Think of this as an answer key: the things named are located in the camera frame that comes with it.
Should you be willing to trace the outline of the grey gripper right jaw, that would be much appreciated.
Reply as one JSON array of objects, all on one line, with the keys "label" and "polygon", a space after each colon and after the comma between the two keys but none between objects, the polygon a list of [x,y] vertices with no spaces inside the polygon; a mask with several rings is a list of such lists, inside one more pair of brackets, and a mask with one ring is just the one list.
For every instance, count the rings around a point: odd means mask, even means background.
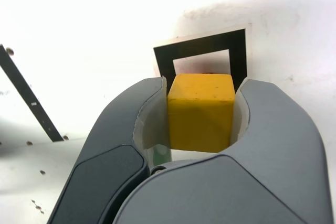
[{"label": "grey gripper right jaw", "polygon": [[238,140],[204,159],[166,163],[124,201],[115,223],[329,223],[320,133],[276,85],[238,90]]}]

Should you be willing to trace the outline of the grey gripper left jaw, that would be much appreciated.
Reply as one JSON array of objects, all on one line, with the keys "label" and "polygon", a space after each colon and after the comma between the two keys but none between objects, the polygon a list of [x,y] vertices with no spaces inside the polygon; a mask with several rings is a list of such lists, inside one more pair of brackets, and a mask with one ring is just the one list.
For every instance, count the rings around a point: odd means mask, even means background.
[{"label": "grey gripper left jaw", "polygon": [[151,168],[170,159],[167,84],[144,79],[115,97],[91,129],[49,223],[112,223]]}]

